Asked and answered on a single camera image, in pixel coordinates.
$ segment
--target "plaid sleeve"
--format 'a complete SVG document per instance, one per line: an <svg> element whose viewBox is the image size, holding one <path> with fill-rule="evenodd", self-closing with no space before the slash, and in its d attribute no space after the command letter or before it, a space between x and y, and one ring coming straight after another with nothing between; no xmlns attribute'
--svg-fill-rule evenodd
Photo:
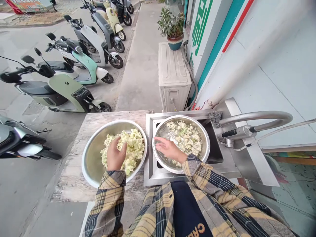
<svg viewBox="0 0 316 237"><path fill-rule="evenodd" d="M122 236L124 207L124 171L106 171L96 193L96 201L85 226L85 237Z"/></svg>
<svg viewBox="0 0 316 237"><path fill-rule="evenodd" d="M262 229L269 233L277 229L280 236L293 236L286 222L274 210L257 202L246 188L235 185L195 155L190 154L182 168L190 182L214 197L223 207L222 212L231 214L248 232Z"/></svg>

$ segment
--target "concrete pavement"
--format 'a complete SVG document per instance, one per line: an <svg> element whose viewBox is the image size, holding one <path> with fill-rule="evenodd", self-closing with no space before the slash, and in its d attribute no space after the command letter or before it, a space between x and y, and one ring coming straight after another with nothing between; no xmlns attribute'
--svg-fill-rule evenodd
<svg viewBox="0 0 316 237"><path fill-rule="evenodd" d="M94 25L98 34L104 38L101 30L92 22L88 10L78 10L71 16L82 18L87 25ZM124 42L125 53L120 56L125 64L134 27L135 23L130 27L123 26L127 40ZM47 32L53 32L57 37L76 39L75 33L66 22L49 27L0 29L0 55L20 61L22 55L28 54L34 57L36 62L40 62L42 59L33 49L37 47L46 60L62 61L58 51L45 52L50 42L45 35ZM14 70L17 66L19 65L15 62L0 59L0 72ZM88 89L96 99L102 99L115 109L124 68L117 70L108 64L105 69L113 75L114 83L105 84L98 81ZM23 77L23 80L47 81L47 78L33 73ZM19 94L12 84L0 81L0 114L23 121L35 130L53 129L42 135L48 139L48 144L54 151L65 157L85 114L54 113L31 102L29 96ZM50 203L50 196L65 161L0 160L1 236L79 236L87 204Z"/></svg>
<svg viewBox="0 0 316 237"><path fill-rule="evenodd" d="M156 23L162 6L164 4L157 2L145 2L141 5L120 88L117 111L162 111L158 89L158 44L166 42L166 39L160 35Z"/></svg>

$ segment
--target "yellow scooter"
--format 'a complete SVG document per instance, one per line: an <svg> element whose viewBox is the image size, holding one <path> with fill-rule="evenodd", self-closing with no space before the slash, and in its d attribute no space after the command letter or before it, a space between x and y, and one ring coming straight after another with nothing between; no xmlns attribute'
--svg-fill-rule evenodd
<svg viewBox="0 0 316 237"><path fill-rule="evenodd" d="M97 9L96 12L100 13L103 16L103 18L108 22L108 24L112 27L114 34L117 35L122 41L125 41L126 40L125 32L123 31L123 27L119 23L119 19L118 19L118 15L116 11L113 10L113 8L111 8L109 1L99 2L96 0L91 0L91 3L95 7L99 6L100 4L106 7L106 11Z"/></svg>

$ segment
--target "black t-shirt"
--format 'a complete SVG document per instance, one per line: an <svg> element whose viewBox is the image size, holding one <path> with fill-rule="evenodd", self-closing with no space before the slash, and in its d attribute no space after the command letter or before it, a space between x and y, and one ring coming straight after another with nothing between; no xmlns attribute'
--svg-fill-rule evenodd
<svg viewBox="0 0 316 237"><path fill-rule="evenodd" d="M207 226L202 212L187 183L176 181L171 183L171 187L174 195L173 223L175 236L212 237L211 230Z"/></svg>

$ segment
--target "hand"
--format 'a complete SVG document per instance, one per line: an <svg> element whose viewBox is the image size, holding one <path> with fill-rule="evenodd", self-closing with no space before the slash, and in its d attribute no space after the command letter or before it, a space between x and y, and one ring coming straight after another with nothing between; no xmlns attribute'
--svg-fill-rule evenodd
<svg viewBox="0 0 316 237"><path fill-rule="evenodd" d="M160 141L160 143L156 143L156 149L162 152L166 157L176 160L181 164L188 157L174 142L161 137L154 137L154 139Z"/></svg>
<svg viewBox="0 0 316 237"><path fill-rule="evenodd" d="M121 151L118 150L117 145L121 138L117 137L109 144L106 156L108 158L108 171L121 170L122 164L126 157L127 143L124 143Z"/></svg>

